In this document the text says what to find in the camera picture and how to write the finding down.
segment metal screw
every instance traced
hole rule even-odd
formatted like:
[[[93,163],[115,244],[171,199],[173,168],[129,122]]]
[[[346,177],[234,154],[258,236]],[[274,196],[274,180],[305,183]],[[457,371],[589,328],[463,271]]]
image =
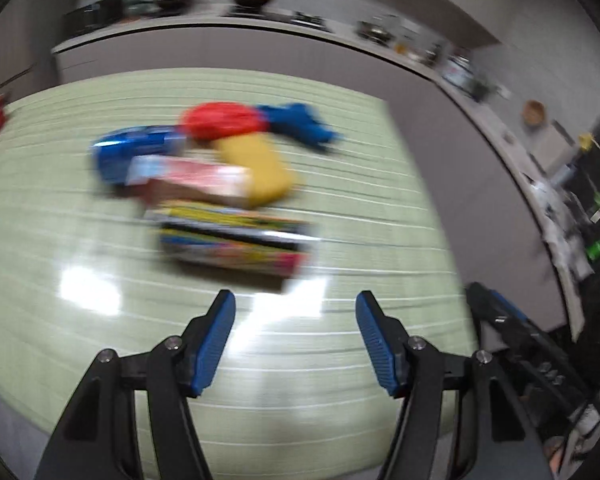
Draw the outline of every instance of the metal screw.
[[[414,350],[422,350],[427,345],[427,342],[424,341],[424,339],[420,336],[412,335],[407,340],[407,345],[409,345]]]
[[[98,361],[101,363],[108,363],[113,359],[114,352],[111,348],[105,348],[104,350],[100,350],[98,354]]]
[[[491,359],[493,359],[491,353],[487,352],[486,350],[478,350],[475,353],[475,358],[478,359],[480,364],[483,364],[483,365],[490,363]]]
[[[167,347],[167,350],[177,350],[182,346],[182,338],[172,335],[164,340],[164,345]]]

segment wooden bowl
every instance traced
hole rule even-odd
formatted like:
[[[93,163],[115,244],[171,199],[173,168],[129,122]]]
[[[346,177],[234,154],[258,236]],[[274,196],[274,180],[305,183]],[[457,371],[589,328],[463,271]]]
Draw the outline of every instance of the wooden bowl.
[[[522,110],[522,118],[525,124],[531,128],[537,128],[546,119],[546,110],[540,101],[527,101]]]

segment blue bottle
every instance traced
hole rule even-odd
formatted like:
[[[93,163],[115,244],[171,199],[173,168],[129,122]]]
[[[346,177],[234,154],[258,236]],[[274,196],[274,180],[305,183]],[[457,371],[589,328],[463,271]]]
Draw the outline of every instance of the blue bottle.
[[[91,147],[100,177],[124,184],[131,160],[138,155],[179,155],[186,138],[177,126],[133,126],[115,130]]]

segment blue gripper pad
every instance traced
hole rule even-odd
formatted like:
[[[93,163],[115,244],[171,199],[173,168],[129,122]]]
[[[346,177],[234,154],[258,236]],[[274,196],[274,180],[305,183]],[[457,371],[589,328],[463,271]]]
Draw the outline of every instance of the blue gripper pad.
[[[491,294],[498,300],[502,306],[509,311],[513,317],[517,317],[520,321],[526,321],[528,317],[518,307],[511,303],[507,298],[500,294],[497,290],[491,289]]]
[[[206,332],[202,333],[202,342],[195,355],[192,355],[194,362],[191,389],[196,396],[211,384],[216,374],[226,340],[234,325],[235,296],[228,290],[221,290],[204,318]]]
[[[369,290],[363,290],[356,298],[356,320],[378,383],[392,397],[404,396],[410,370],[404,327],[397,319],[384,315]]]

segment black machine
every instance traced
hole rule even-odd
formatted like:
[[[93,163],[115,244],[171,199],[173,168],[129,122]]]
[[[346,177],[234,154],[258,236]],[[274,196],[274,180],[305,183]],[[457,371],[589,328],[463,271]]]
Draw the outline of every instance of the black machine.
[[[496,291],[472,283],[466,289],[466,300],[474,319],[498,332],[508,347],[504,358],[528,381],[525,408],[534,426],[538,428],[561,415],[564,421],[577,424],[582,435],[591,433],[600,421],[600,403],[567,354]],[[479,324],[476,330],[480,339]]]
[[[211,384],[234,317],[234,295],[221,290],[182,336],[122,358],[112,349],[99,352],[51,435],[36,480],[140,480],[136,390],[148,393],[160,478],[210,480],[186,398]],[[356,319],[378,382],[403,399],[379,479],[429,479],[445,390],[457,392],[449,480],[552,478],[540,440],[491,354],[438,351],[385,316],[368,290],[356,299]]]
[[[70,40],[99,28],[108,27],[124,17],[123,0],[100,0],[72,10],[62,17],[64,38]]]

